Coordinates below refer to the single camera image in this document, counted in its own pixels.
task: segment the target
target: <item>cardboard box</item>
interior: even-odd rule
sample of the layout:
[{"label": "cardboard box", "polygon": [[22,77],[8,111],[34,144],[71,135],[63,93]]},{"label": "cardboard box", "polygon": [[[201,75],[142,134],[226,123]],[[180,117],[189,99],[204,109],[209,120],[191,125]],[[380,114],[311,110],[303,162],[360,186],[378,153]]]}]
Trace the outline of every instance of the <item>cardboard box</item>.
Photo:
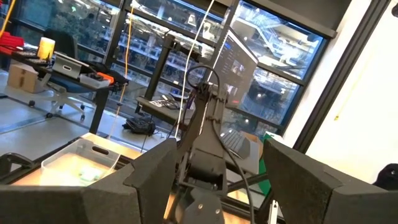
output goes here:
[{"label": "cardboard box", "polygon": [[250,141],[254,141],[256,143],[258,143],[259,145],[259,157],[261,159],[262,156],[262,148],[264,147],[262,141],[255,135],[253,134],[249,134],[249,133],[245,133],[244,131],[242,131],[243,135],[248,138]]},{"label": "cardboard box", "polygon": [[13,64],[8,72],[7,85],[24,90],[29,93],[44,91],[37,79],[38,72],[24,64]]}]

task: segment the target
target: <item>transparent plastic bin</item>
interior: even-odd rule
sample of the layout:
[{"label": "transparent plastic bin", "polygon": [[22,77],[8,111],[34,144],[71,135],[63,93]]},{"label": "transparent plastic bin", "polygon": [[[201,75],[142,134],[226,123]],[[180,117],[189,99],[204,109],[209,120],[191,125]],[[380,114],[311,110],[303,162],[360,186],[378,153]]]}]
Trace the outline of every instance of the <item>transparent plastic bin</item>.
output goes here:
[{"label": "transparent plastic bin", "polygon": [[42,162],[41,185],[88,186],[114,172],[120,154],[79,139]]},{"label": "transparent plastic bin", "polygon": [[86,85],[92,86],[94,88],[107,87],[111,83],[111,81],[109,81],[109,80],[98,81],[98,80],[95,80],[94,78],[90,78],[86,75],[80,75],[80,82],[82,84],[86,84]]}]

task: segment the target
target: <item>metal pole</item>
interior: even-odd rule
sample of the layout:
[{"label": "metal pole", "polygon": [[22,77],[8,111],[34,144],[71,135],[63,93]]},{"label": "metal pole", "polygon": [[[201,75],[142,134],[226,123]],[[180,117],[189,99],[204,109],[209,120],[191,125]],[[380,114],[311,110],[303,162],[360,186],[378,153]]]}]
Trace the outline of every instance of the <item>metal pole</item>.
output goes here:
[{"label": "metal pole", "polygon": [[162,51],[159,55],[159,59],[157,60],[157,64],[155,67],[155,71],[152,74],[152,78],[150,79],[147,91],[145,92],[144,98],[147,100],[151,100],[155,94],[157,84],[162,76],[162,71],[167,62],[167,57],[169,57],[170,51],[173,49],[175,37],[173,35],[167,34],[164,37]]}]

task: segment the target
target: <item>monitor screen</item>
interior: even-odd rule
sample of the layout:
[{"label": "monitor screen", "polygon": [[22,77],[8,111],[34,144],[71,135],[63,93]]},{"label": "monitor screen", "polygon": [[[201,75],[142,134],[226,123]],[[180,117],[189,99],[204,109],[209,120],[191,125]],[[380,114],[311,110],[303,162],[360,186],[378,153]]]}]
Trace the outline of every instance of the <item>monitor screen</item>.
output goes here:
[{"label": "monitor screen", "polygon": [[[224,83],[229,92],[230,106],[238,106],[244,94],[249,91],[257,63],[258,59],[230,29],[213,66],[220,76],[221,83]],[[212,74],[208,81],[216,83]]]}]

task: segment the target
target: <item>black stand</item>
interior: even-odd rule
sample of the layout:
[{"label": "black stand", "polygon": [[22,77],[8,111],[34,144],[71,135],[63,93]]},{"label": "black stand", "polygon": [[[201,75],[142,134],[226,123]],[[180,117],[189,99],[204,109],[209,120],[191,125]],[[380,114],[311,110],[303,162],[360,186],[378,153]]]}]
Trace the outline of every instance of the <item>black stand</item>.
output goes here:
[{"label": "black stand", "polygon": [[[162,71],[164,66],[166,65],[167,58],[169,57],[170,51],[174,48],[175,45],[175,37],[173,35],[167,34],[164,37],[164,42],[162,46],[162,51],[159,55],[159,59],[157,60],[157,64],[152,74],[152,78],[150,78],[150,82],[145,92],[144,98],[147,100],[152,100],[152,97],[155,94],[157,84],[162,76]],[[139,113],[141,110],[141,106],[137,105],[136,113]]]},{"label": "black stand", "polygon": [[177,148],[178,192],[166,223],[224,223],[220,197],[227,193],[226,164],[218,136],[228,93],[218,95],[214,88],[206,83],[197,88],[197,110]]},{"label": "black stand", "polygon": [[[175,37],[173,35],[167,34],[164,37],[164,42],[162,46],[162,51],[160,52],[159,59],[157,60],[157,64],[152,74],[152,78],[150,78],[150,82],[145,92],[144,98],[147,100],[152,100],[157,88],[157,84],[162,76],[163,68],[166,65],[167,58],[172,50],[176,50],[182,52],[183,54],[188,55],[189,50],[182,47],[180,43],[175,41]],[[196,62],[202,62],[204,59],[201,54],[198,52],[192,52],[190,58],[194,59]],[[141,110],[141,106],[137,105],[136,113],[139,113]]]}]

